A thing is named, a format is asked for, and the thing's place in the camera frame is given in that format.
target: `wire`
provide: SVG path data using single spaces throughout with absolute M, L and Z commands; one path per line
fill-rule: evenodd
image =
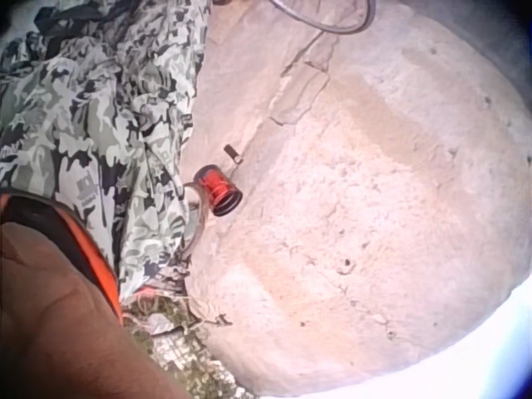
M 375 19 L 375 1 L 376 0 L 366 0 L 366 17 L 364 20 L 351 27 L 337 27 L 335 25 L 325 25 L 320 22 L 316 22 L 309 17 L 301 15 L 299 12 L 294 11 L 292 8 L 287 6 L 283 0 L 269 0 L 276 8 L 289 15 L 296 21 L 306 23 L 310 27 L 315 27 L 320 31 L 334 33 L 336 35 L 352 35 L 354 33 L 360 33 L 369 28 Z

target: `large boulder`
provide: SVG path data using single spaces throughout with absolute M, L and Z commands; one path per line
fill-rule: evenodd
M 449 347 L 525 279 L 532 120 L 492 64 L 409 7 L 383 3 L 368 31 L 321 36 L 287 70 L 295 39 L 278 39 L 306 28 L 267 6 L 211 43 L 254 57 L 229 71 L 207 52 L 216 85 L 200 87 L 185 174 L 227 169 L 234 144 L 245 198 L 209 222 L 186 283 L 195 313 L 232 323 L 204 336 L 237 379 L 298 395 Z

